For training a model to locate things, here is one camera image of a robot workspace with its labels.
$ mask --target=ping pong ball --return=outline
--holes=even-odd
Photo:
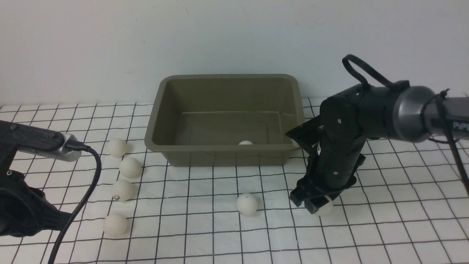
[[[104,233],[111,237],[123,235],[127,230],[127,218],[121,214],[112,213],[104,219]]]
[[[246,193],[238,197],[236,207],[242,215],[253,216],[259,207],[259,203],[254,195]]]
[[[117,201],[127,201],[134,194],[134,188],[128,180],[120,179],[114,182],[111,194]]]
[[[328,215],[333,207],[334,207],[334,204],[332,202],[332,199],[326,195],[325,198],[329,201],[328,203],[326,203],[325,205],[323,205],[321,208],[319,208],[319,210],[316,211],[316,213],[314,213],[315,215],[319,216],[319,217],[323,217],[323,216],[326,216]]]
[[[135,178],[138,176],[140,172],[141,164],[138,160],[127,157],[121,161],[119,165],[119,171],[121,172],[122,176],[126,178]]]
[[[253,145],[253,143],[252,143],[251,141],[249,141],[249,140],[245,140],[245,141],[239,142],[238,145]]]
[[[106,148],[109,155],[120,158],[127,152],[127,143],[122,139],[111,139]]]
[[[299,145],[296,141],[294,141],[294,140],[292,140],[292,144],[293,144],[293,146],[294,146],[295,148],[299,148],[299,147],[300,147],[300,145]]]

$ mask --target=grid paper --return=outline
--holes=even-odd
[[[324,98],[303,99],[306,119]],[[469,198],[448,145],[370,140],[358,182],[334,201],[325,217],[310,215],[288,200],[306,169],[296,151],[279,167],[170,166],[148,152],[144,134],[151,103],[3,106],[0,120],[66,131],[101,154],[101,179],[70,226],[56,263],[282,264],[282,263],[468,263]],[[131,179],[135,195],[112,201],[120,160],[105,142],[126,139],[142,176]],[[469,142],[458,143],[469,169]],[[48,201],[71,212],[95,169],[84,153],[74,163],[18,153],[11,169],[45,192]],[[238,194],[260,201],[255,217],[236,211]],[[104,217],[119,212],[129,220],[118,238],[102,232]],[[46,263],[58,232],[25,238],[0,237],[4,263]]]

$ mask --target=black cable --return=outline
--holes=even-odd
[[[384,76],[382,76],[379,72],[377,72],[373,67],[371,67],[369,64],[366,62],[362,61],[360,58],[358,58],[355,55],[348,54],[342,59],[342,64],[344,65],[345,70],[352,75],[355,79],[357,79],[361,84],[363,90],[367,91],[370,89],[370,84],[368,84],[368,81],[366,78],[358,73],[352,65],[350,65],[350,62],[353,62],[355,65],[360,67],[362,70],[364,70],[366,73],[368,73],[371,77],[373,77],[375,80],[377,80],[379,83],[386,87],[391,87],[393,85],[392,82],[390,82],[388,79],[386,79]]]
[[[461,181],[466,188],[466,192],[469,195],[469,178],[464,169],[464,165],[462,164],[461,157],[459,156],[458,148],[456,147],[456,141],[453,139],[453,134],[448,126],[448,122],[446,120],[446,113],[445,108],[443,106],[443,100],[445,99],[446,93],[448,90],[444,90],[440,92],[437,97],[435,98],[435,103],[438,111],[438,116],[440,118],[441,127],[443,129],[443,133],[445,134],[446,140],[448,141],[448,145],[451,149],[451,153],[453,154],[454,161],[456,162],[456,167],[458,168],[459,175],[461,177]]]
[[[432,138],[429,138],[428,141],[431,141],[431,142],[435,142],[435,143],[440,143],[440,144],[449,144],[449,141],[444,141],[444,140],[436,140],[436,139],[432,139]]]
[[[59,235],[57,236],[57,239],[55,240],[55,243],[54,243],[54,247],[52,248],[52,251],[51,251],[51,255],[49,257],[49,261],[47,262],[48,264],[54,263],[55,257],[57,256],[57,252],[59,251],[59,247],[60,247],[60,244],[62,243],[65,233],[67,232],[68,228],[72,224],[75,217],[78,215],[80,210],[83,208],[83,206],[86,204],[86,202],[90,198],[91,194],[93,193],[94,188],[96,187],[96,184],[98,184],[99,176],[101,174],[101,158],[99,157],[99,154],[94,149],[78,141],[69,141],[67,142],[66,147],[72,150],[78,150],[78,151],[82,150],[82,151],[91,153],[96,160],[96,170],[94,172],[93,181],[91,182],[91,185],[88,188],[88,191],[86,191],[82,200],[78,203],[75,210],[73,210],[72,214],[70,215],[70,218],[65,223],[63,229],[60,231]]]

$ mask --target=robotic arm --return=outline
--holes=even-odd
[[[9,167],[17,151],[76,161],[81,151],[91,153],[96,170],[90,187],[72,213],[59,211],[44,192],[29,187],[24,175]],[[91,196],[101,173],[99,154],[67,133],[0,121],[0,236],[33,236],[42,230],[60,231],[48,263],[54,263],[60,243],[73,219]]]
[[[361,84],[321,104],[319,116],[292,129],[286,135],[308,154],[306,175],[297,182],[290,200],[304,202],[311,214],[356,183],[354,176],[365,157],[360,154],[367,138],[422,142],[432,134],[445,135],[456,161],[460,161],[453,135],[469,139],[469,98],[446,99],[446,91],[435,94],[425,86],[408,81],[392,83],[353,55],[342,60],[346,70]],[[353,62],[384,87],[373,87],[355,71]],[[461,178],[469,180],[461,162]]]

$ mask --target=plastic bin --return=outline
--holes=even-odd
[[[283,165],[297,149],[285,132],[302,123],[290,75],[170,76],[159,86],[145,145],[172,166]],[[253,145],[238,145],[244,140]]]

